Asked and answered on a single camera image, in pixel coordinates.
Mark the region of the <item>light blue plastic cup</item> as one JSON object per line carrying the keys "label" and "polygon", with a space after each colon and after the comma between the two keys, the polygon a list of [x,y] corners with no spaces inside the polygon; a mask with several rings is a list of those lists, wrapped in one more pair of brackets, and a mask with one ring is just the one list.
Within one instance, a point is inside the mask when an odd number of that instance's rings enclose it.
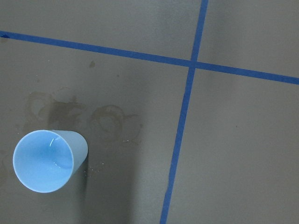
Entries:
{"label": "light blue plastic cup", "polygon": [[50,193],[70,180],[87,154],[87,142],[77,132],[36,130],[17,143],[13,168],[25,187],[38,193]]}

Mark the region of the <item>brown paper table cover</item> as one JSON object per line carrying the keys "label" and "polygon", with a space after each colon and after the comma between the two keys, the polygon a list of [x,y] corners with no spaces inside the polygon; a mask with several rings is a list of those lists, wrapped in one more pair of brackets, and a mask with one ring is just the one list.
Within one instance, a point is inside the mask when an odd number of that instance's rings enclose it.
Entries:
{"label": "brown paper table cover", "polygon": [[[88,157],[53,193],[13,151],[39,129]],[[296,224],[296,0],[3,0],[3,224]]]}

